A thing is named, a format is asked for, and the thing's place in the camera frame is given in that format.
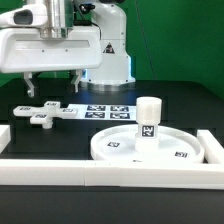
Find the white cross-shaped piece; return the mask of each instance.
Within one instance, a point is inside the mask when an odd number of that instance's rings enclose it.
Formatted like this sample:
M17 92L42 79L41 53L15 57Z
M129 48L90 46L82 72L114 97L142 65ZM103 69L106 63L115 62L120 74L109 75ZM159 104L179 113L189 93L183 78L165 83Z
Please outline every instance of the white cross-shaped piece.
M18 106L13 110L15 116L31 117L31 124L42 124L44 129L50 129L53 125L53 118L75 119L78 110L75 108L60 108L61 103L47 101L43 107Z

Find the black table surface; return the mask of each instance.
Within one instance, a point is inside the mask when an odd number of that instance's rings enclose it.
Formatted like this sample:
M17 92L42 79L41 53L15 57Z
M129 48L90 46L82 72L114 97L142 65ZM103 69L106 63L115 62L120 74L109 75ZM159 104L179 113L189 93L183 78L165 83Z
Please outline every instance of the black table surface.
M208 129L224 144L224 101L198 83L137 81L119 93L80 89L68 79L38 79L39 95L29 98L20 79L0 88L0 123L10 124L12 140L0 159L92 159L90 140L108 127L131 121L62 120L53 128L16 118L17 106L46 101L68 104L135 105L140 96L163 100L160 125L196 135ZM0 186L0 223L222 223L224 191L65 186Z

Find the label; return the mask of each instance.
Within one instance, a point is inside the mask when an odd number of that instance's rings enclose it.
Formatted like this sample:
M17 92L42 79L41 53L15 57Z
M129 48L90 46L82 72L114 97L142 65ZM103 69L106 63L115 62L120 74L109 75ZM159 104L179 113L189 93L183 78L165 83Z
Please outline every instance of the label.
M102 119L105 118L105 113L102 112L87 112L85 118L98 118Z
M20 108L20 110L26 110L26 111L28 111L28 110L30 110L31 109L31 107L21 107Z
M186 152L176 152L176 153L175 153L175 156L176 156L176 157L187 158L187 157L189 156L189 154L186 153Z
M46 118L46 117L47 117L46 114L37 114L37 115L35 116L35 118L41 118L41 119Z
M122 112L128 112L129 108L126 106L111 106L110 107L111 111L122 111Z
M113 49L111 43L109 43L109 44L106 46L106 48L105 48L105 50L103 51L103 53L106 53L106 54L115 54L114 49Z
M110 142L110 143L108 143L107 146L117 148L119 145L120 145L120 143L118 143L118 142Z
M73 109L64 109L62 112L64 112L64 113L71 113L73 111L74 111Z
M47 103L47 106L56 106L57 103Z
M87 107L87 110L90 111L105 111L106 110L106 106L101 106L101 105L89 105Z
M111 113L110 114L111 119L130 119L129 113Z
M142 137L154 137L155 136L155 127L154 126L142 126Z

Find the white plate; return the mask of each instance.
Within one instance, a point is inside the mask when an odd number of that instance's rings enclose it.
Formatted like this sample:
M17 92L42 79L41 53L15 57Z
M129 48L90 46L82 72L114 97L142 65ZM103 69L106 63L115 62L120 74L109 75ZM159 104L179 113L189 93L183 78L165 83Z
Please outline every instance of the white plate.
M159 126L158 150L147 153L135 150L138 125L122 125L105 129L91 140L91 155L95 160L136 162L190 162L201 163L204 149L197 138L173 128Z

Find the green background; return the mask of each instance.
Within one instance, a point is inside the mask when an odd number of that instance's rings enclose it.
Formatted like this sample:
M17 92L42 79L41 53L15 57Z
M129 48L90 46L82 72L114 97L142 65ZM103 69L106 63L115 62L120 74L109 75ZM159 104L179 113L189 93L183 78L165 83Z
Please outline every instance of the green background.
M22 0L0 0L0 12ZM223 0L126 0L127 52L137 80L203 84L224 98ZM0 74L0 85L10 78Z

